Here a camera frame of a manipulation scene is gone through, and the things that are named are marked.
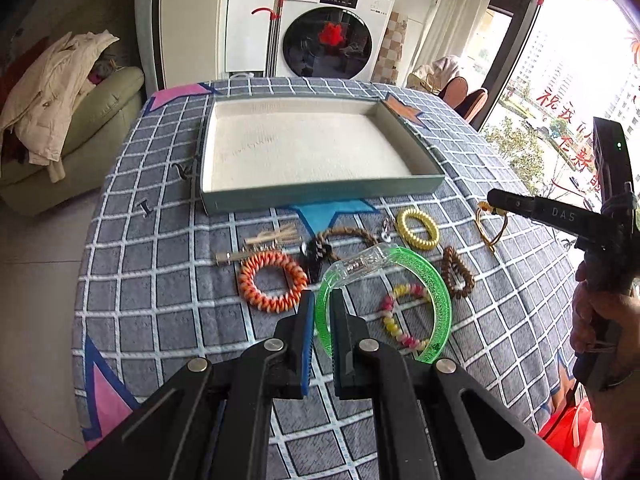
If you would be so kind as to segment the person's right hand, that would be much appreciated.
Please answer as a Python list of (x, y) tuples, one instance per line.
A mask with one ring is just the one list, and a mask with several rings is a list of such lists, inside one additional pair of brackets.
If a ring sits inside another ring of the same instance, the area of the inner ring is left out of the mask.
[(570, 344), (580, 353), (593, 351), (605, 341), (605, 330), (620, 328), (613, 361), (605, 373), (611, 388), (588, 391), (594, 418), (615, 429), (639, 422), (639, 298), (596, 292), (587, 281), (587, 265), (576, 271), (573, 328)]

